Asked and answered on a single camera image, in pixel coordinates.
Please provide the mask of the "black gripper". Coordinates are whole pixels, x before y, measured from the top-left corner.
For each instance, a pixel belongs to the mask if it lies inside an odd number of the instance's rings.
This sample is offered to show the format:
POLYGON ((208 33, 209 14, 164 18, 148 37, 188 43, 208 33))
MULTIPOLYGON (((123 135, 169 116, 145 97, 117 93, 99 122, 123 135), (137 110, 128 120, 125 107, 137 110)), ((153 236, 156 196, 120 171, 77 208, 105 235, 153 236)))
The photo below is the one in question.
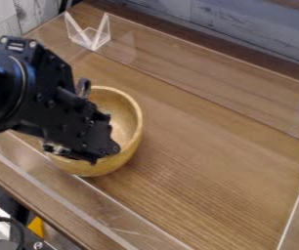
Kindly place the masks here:
POLYGON ((120 152, 111 115, 87 97, 57 87, 52 98, 32 107, 25 132, 43 139, 47 152, 92 164, 120 152))

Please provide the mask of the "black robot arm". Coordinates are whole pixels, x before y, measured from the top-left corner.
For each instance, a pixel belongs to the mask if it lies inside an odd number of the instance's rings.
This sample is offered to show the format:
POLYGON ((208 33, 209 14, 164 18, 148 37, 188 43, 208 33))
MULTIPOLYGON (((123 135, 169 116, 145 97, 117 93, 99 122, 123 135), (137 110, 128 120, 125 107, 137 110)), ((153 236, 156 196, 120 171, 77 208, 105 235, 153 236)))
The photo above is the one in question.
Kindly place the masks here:
POLYGON ((91 81, 33 39, 0 38, 0 133, 43 139, 43 149, 95 163, 121 147, 111 115, 89 100, 91 81))

